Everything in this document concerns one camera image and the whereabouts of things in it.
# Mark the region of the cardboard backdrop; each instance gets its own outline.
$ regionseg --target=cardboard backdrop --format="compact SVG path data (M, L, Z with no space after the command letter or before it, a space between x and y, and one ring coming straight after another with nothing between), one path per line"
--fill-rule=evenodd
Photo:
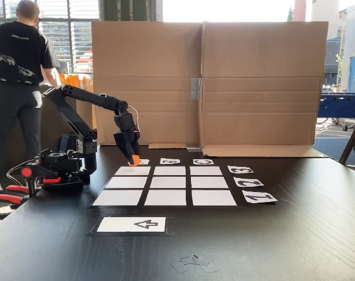
M307 146L327 29L327 22L93 22L94 91L138 110L141 144L200 143L213 156L316 156ZM96 108L96 118L99 144L114 144L113 113Z

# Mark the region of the black table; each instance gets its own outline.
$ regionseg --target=black table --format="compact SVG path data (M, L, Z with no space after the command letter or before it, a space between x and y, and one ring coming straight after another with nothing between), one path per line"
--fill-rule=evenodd
M190 166L202 154L142 148L151 166L160 157ZM0 223L0 281L355 280L354 171L328 158L214 162L238 207L88 207L126 165L117 148L100 147L89 188L65 196L41 191ZM247 203L228 180L227 165L252 168L252 178L265 185L258 191L278 202ZM175 234L87 236L106 215L171 217ZM193 266L177 274L170 263L192 254L220 271Z

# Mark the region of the black t-shirt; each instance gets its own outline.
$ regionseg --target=black t-shirt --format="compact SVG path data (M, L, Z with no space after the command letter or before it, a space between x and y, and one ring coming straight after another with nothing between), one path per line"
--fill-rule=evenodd
M0 83L39 84L41 68L59 67L51 41L33 26L0 25Z

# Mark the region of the white paper square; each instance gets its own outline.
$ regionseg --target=white paper square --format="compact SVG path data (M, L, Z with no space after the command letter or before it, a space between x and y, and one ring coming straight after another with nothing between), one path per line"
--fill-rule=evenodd
M221 176L222 172L218 166L191 166L191 176Z
M253 173L253 170L249 167L237 167L237 166L227 166L232 174L249 174Z
M150 167L120 167L115 173L116 176L147 176L150 172Z
M142 189L148 177L113 177L105 189Z
M256 179L241 179L239 177L234 177L235 183L239 187L257 187L264 186L259 180Z
M97 232L165 232L163 217L105 217Z
M253 192L243 190L243 195L245 197L245 200L249 203L264 203L277 201L274 196L266 192Z
M236 206L229 190L192 190L194 206Z
M154 176L185 176L185 167L165 167L157 166L154 170Z
M186 206L185 190L149 190L145 206Z
M180 164L179 159L169 159L169 158L161 158L161 165L173 165L173 164Z
M193 164L195 165L214 165L211 159L193 159Z
M193 189L227 189L228 185L223 177L191 177Z
M153 177L151 189L185 189L185 177Z
M93 206L136 206L142 190L103 190Z
M140 159L140 165L147 165L149 164L150 160L149 159Z

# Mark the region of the orange gripper tip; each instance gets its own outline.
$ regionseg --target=orange gripper tip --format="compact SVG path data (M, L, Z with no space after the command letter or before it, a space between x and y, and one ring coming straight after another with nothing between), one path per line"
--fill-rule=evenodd
M132 164L130 164L130 162L128 162L128 165L130 166L130 167L135 167L135 166L138 166L138 165L140 165L140 156L138 156L138 155L132 155L132 158L133 158L133 165Z

